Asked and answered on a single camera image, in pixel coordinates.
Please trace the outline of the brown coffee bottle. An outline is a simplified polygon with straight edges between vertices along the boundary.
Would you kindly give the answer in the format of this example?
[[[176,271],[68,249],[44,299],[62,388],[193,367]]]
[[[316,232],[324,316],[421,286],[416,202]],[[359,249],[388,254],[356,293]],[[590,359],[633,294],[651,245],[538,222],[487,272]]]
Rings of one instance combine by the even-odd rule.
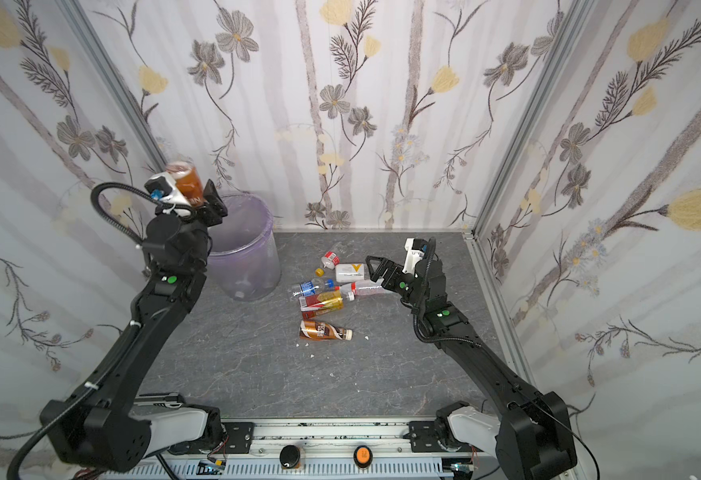
[[[350,329],[332,326],[332,324],[314,320],[302,320],[300,337],[314,341],[342,340],[351,341],[354,332]]]
[[[198,176],[198,170],[192,161],[178,160],[166,166],[166,172],[174,178],[176,188],[194,207],[204,204],[204,186]]]

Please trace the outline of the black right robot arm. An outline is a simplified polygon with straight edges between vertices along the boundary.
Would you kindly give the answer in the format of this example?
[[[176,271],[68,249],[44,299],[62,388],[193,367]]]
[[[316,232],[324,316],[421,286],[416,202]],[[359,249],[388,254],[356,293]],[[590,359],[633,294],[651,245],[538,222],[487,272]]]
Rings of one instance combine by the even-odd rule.
[[[485,394],[489,415],[456,402],[435,420],[444,450],[471,446],[496,458],[496,471],[508,479],[555,479],[579,463],[585,447],[572,428],[567,404],[555,392],[542,394],[480,338],[468,317],[449,299],[436,239],[410,238],[406,259],[369,255],[374,282],[400,295],[410,310],[416,338],[447,354]]]

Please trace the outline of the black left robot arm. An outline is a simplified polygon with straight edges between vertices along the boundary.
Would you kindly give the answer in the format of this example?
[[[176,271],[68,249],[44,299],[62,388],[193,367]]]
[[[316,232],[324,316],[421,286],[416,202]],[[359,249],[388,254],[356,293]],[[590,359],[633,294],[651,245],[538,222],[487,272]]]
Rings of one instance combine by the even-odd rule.
[[[127,472],[144,458],[177,445],[214,450],[224,442],[216,407],[186,406],[168,413],[134,417],[138,388],[162,346],[198,302],[212,251],[208,230],[222,224],[226,205],[209,181],[198,207],[172,204],[118,182],[98,184],[90,194],[96,213],[117,226],[100,205],[110,189],[134,193],[156,205],[146,237],[136,244],[150,263],[150,278],[130,304],[130,323],[86,381],[64,401],[52,400],[40,414],[40,429],[14,454],[6,476],[20,476],[22,462],[43,439],[58,459],[100,471]]]

